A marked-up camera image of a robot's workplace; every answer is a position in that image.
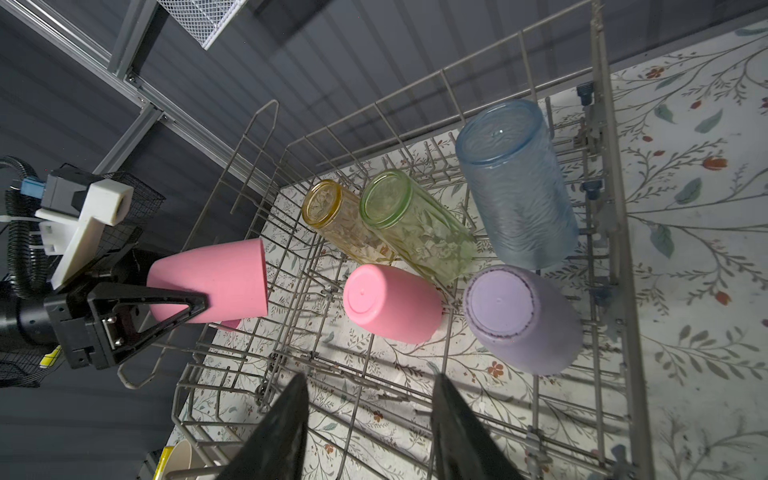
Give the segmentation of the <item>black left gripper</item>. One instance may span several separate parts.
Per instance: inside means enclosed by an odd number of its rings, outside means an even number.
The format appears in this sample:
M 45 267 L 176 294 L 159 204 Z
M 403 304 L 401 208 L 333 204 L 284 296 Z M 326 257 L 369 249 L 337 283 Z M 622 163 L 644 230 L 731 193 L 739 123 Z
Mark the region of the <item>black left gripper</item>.
M 150 252 L 109 251 L 45 297 L 56 340 L 74 369 L 118 366 L 208 309 L 208 296 L 147 287 Z

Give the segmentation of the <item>yellow glass tumbler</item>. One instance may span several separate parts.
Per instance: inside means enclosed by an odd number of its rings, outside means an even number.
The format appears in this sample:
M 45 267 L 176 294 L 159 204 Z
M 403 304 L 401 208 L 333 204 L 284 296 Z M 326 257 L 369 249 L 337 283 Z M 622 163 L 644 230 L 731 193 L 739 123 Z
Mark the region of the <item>yellow glass tumbler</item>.
M 303 221 L 359 264 L 391 264 L 396 255 L 362 220 L 360 198 L 333 180 L 316 183 L 302 205 Z

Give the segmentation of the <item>pink cup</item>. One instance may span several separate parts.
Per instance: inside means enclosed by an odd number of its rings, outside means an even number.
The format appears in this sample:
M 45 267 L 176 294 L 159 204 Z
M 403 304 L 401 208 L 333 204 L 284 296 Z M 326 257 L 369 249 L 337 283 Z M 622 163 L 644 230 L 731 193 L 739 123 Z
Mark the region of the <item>pink cup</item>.
M 268 314 L 265 250 L 254 238 L 200 247 L 156 261 L 152 288 L 204 293 L 208 308 L 192 324 L 233 322 Z
M 408 344 L 428 341 L 443 319 L 442 296 L 432 283 L 386 265 L 355 269 L 344 285 L 343 306 L 359 327 Z

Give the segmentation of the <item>blue plastic tumbler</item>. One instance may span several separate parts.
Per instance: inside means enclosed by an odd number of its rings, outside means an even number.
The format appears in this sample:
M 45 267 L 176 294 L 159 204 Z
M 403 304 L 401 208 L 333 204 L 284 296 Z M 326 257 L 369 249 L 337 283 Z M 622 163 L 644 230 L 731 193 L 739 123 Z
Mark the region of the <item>blue plastic tumbler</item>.
M 528 270 L 570 255 L 579 228 L 539 106 L 513 100 L 475 116 L 456 155 L 499 260 Z

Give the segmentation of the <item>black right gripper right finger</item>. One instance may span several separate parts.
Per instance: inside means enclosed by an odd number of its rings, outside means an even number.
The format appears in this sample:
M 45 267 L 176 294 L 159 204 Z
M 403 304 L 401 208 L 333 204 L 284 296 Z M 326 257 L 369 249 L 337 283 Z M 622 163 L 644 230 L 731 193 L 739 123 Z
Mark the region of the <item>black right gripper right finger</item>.
M 444 374 L 435 378 L 430 424 L 438 479 L 523 479 Z

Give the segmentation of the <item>purple cup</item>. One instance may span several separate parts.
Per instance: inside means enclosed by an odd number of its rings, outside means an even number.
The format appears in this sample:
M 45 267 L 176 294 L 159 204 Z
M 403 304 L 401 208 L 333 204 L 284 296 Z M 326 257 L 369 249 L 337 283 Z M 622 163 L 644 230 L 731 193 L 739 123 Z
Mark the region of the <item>purple cup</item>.
M 482 346 L 506 364 L 533 375 L 554 375 L 583 348 L 581 320 L 571 302 L 547 279 L 509 265 L 472 277 L 464 317 Z

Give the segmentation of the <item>green glass tumbler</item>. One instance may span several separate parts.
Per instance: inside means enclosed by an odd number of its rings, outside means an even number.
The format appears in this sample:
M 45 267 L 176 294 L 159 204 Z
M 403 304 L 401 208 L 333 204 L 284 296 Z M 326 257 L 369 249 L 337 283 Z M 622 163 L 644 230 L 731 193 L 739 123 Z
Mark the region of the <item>green glass tumbler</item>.
M 401 170 L 376 175 L 362 193 L 359 212 L 407 265 L 442 285 L 464 275 L 477 253 L 469 229 Z

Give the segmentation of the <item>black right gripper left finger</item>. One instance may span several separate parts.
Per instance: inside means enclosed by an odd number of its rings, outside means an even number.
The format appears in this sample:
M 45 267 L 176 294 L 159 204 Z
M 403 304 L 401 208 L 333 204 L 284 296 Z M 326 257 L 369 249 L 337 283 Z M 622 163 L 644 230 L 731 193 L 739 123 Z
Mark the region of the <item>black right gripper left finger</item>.
M 300 479 L 309 420 L 306 375 L 296 374 L 217 480 Z

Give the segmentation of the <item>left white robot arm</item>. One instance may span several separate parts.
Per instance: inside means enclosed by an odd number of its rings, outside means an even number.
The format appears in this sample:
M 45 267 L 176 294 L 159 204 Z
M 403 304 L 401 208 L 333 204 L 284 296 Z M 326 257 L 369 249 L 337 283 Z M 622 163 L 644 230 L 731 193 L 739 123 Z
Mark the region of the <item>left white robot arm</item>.
M 128 245 L 92 261 L 72 280 L 22 299 L 1 295 L 1 350 L 60 346 L 71 367 L 116 367 L 209 307 L 204 293 L 150 287 L 157 253 Z

